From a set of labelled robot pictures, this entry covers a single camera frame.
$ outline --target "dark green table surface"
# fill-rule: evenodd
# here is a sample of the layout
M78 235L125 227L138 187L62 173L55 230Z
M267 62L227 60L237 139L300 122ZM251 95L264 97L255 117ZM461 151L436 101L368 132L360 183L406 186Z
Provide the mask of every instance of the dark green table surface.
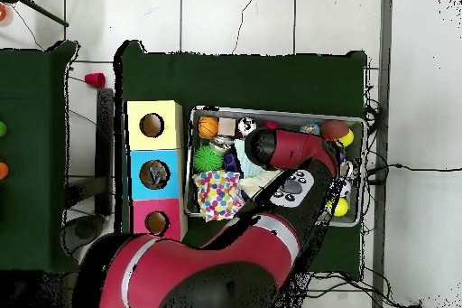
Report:
M120 62L122 97L117 106L122 106L120 99L175 100L182 105L185 123L197 105L363 117L366 56L362 52L349 56L210 56L146 53L139 42L126 42L115 56L115 65ZM119 84L117 75L116 91L121 89ZM122 225L127 231L125 159L122 166ZM199 246L225 223L189 218L183 241ZM330 227L311 270L344 271L359 279L360 229L360 223L353 228Z
M66 165L67 66L77 44L0 50L0 269L75 271L60 243Z

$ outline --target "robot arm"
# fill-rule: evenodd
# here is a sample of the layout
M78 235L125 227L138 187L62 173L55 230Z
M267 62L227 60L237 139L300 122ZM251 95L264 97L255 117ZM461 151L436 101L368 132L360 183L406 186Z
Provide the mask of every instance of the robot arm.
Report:
M82 264L73 308L84 299L93 308L270 308L324 209L337 161L315 135L255 130L246 141L255 163L287 170L201 248L142 234L105 251L102 238Z

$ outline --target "yellow box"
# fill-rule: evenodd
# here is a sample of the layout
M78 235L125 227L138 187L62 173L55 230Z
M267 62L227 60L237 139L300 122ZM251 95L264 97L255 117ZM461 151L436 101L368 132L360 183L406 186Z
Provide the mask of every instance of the yellow box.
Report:
M130 150L183 147L183 116L175 101L127 101L125 127Z

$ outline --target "yellow tennis ball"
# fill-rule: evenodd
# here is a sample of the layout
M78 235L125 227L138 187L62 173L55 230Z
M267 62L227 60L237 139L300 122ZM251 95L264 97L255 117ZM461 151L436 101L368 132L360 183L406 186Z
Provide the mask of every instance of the yellow tennis ball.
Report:
M334 201L328 201L327 209L328 213L334 215L334 217L343 217L348 212L348 202L346 198L338 198L338 203L334 213L332 214L332 204Z
M351 143L353 142L353 139L355 139L355 136L353 135L353 132L351 131L351 129L348 129L348 134L345 136L342 136L341 138L338 138L338 142L342 146L347 147L351 145Z
M218 133L218 121L213 117L202 117L198 125L199 136L211 139Z

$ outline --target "shape sorter box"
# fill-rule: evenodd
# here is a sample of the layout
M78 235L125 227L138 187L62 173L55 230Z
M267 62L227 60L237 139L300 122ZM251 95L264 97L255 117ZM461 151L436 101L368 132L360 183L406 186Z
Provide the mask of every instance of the shape sorter box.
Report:
M160 133L143 132L146 117L155 117ZM182 109L175 101L126 101L125 127L130 150L173 150L183 147Z
M148 201L182 198L183 149L130 152L131 199ZM140 178L142 167L150 161L158 161L167 170L168 179L163 188L149 189Z
M163 238L182 240L186 234L188 222L183 212L183 204L180 199L134 201L133 220L134 234L149 234L146 228L146 218L152 212L163 213L167 219L168 228L162 235Z

